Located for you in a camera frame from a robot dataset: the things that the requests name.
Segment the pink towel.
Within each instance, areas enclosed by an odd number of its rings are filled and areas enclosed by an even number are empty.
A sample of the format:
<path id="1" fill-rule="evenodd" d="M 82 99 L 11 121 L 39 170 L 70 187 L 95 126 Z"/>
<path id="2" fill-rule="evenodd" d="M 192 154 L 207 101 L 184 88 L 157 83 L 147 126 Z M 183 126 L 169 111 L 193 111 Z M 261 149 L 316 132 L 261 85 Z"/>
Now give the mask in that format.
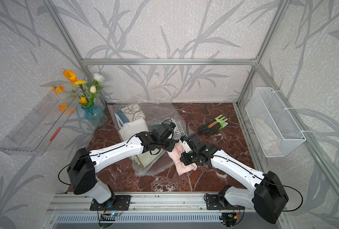
<path id="1" fill-rule="evenodd" d="M 179 176 L 181 176 L 184 173 L 197 170 L 197 165 L 195 163 L 192 163 L 186 166 L 183 162 L 181 162 L 180 159 L 181 159 L 181 155 L 183 152 L 185 151 L 184 151 L 183 146 L 180 143 L 176 143 L 174 146 L 174 149 L 171 152 L 168 152 L 168 156 L 174 162 L 176 171 Z"/>

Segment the green white striped towel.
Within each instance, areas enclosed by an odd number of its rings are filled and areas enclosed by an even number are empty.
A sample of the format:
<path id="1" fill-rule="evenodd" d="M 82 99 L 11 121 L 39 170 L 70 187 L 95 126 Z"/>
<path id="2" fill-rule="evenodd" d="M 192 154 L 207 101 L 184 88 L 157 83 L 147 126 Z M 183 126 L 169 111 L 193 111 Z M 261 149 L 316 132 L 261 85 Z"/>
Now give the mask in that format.
<path id="1" fill-rule="evenodd" d="M 149 126 L 152 130 L 154 130 L 154 129 L 157 129 L 161 123 L 165 123 L 165 124 L 168 124 L 168 125 L 172 125 L 172 124 L 175 125 L 175 127 L 173 128 L 173 131 L 174 131 L 173 136 L 174 137 L 185 135 L 185 131 L 184 131 L 184 128 L 183 128 L 181 122 L 179 120 L 175 120 L 175 119 L 172 119 L 172 118 L 167 118 L 162 122 L 153 123 L 153 124 L 150 124 Z"/>

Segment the light green towel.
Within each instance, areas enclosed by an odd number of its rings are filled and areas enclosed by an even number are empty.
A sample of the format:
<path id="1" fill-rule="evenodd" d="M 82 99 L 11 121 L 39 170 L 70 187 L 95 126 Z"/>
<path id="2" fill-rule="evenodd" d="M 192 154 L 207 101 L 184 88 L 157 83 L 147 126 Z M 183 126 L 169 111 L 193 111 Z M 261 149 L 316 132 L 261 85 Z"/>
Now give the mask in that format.
<path id="1" fill-rule="evenodd" d="M 143 167 L 149 166 L 152 162 L 156 162 L 159 157 L 163 155 L 163 152 L 159 152 L 156 155 L 151 155 L 150 152 L 146 152 L 137 156 L 134 156 L 135 161 Z"/>

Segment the clear plastic vacuum bag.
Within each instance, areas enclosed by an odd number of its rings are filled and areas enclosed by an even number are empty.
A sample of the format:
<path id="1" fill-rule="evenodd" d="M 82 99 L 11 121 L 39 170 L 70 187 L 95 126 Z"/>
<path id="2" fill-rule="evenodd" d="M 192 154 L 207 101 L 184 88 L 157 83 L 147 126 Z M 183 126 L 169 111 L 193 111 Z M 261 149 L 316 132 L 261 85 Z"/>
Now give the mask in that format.
<path id="1" fill-rule="evenodd" d="M 168 151 L 182 136 L 194 133 L 169 103 L 118 103 L 108 109 L 122 141 L 144 141 L 144 151 L 131 156 L 137 177 L 155 176 L 175 165 Z"/>

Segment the blue patterned towel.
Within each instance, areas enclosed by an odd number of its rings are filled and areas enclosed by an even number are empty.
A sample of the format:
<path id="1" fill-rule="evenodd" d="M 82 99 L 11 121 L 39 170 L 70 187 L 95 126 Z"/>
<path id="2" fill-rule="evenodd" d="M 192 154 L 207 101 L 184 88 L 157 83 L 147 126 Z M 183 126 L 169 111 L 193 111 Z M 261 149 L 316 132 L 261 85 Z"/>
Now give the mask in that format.
<path id="1" fill-rule="evenodd" d="M 138 119 L 145 119 L 145 115 L 139 104 L 131 104 L 119 109 L 115 113 L 115 118 L 120 127 L 126 123 L 134 122 Z"/>

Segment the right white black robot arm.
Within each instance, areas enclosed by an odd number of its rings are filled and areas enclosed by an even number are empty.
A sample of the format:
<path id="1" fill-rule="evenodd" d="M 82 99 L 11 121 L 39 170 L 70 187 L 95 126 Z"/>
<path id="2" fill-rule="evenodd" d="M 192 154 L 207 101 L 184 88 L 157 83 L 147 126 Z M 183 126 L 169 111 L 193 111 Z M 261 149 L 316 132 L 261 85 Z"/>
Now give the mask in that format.
<path id="1" fill-rule="evenodd" d="M 183 135 L 179 142 L 184 149 L 180 158 L 183 164 L 207 164 L 225 172 L 244 186 L 243 189 L 225 186 L 218 193 L 218 206 L 225 210 L 237 206 L 251 208 L 265 221 L 271 224 L 277 222 L 289 197 L 275 173 L 252 169 L 218 146 L 206 145 L 196 134 Z"/>

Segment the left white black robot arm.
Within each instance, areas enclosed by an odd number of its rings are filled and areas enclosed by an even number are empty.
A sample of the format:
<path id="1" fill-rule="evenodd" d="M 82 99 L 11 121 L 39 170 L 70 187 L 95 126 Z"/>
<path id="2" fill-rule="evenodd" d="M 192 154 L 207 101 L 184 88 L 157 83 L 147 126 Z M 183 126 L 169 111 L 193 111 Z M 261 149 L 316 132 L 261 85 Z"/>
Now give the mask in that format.
<path id="1" fill-rule="evenodd" d="M 116 204 L 116 197 L 109 185 L 103 183 L 97 173 L 106 167 L 146 152 L 172 151 L 175 147 L 175 123 L 160 123 L 158 128 L 151 132 L 142 131 L 134 134 L 128 140 L 111 147 L 88 151 L 79 149 L 67 166 L 70 186 L 75 195 L 88 195 L 98 204 L 112 206 Z"/>

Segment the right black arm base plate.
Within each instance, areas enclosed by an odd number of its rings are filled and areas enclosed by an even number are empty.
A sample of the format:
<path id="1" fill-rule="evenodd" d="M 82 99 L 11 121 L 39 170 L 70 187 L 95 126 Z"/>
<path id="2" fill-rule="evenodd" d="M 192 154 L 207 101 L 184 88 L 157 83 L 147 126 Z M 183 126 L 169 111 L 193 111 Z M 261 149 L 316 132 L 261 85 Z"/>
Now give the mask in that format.
<path id="1" fill-rule="evenodd" d="M 207 210 L 245 210 L 245 207 L 231 205 L 223 196 L 205 193 L 203 199 Z"/>

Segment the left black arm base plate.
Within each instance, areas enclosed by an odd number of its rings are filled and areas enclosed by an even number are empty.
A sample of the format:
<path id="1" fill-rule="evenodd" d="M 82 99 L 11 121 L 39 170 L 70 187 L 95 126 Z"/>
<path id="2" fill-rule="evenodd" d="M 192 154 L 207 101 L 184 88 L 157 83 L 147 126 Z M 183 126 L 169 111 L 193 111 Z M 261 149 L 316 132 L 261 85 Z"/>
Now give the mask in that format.
<path id="1" fill-rule="evenodd" d="M 131 195 L 116 195 L 102 204 L 93 199 L 89 210 L 98 212 L 105 210 L 128 211 L 130 200 Z"/>

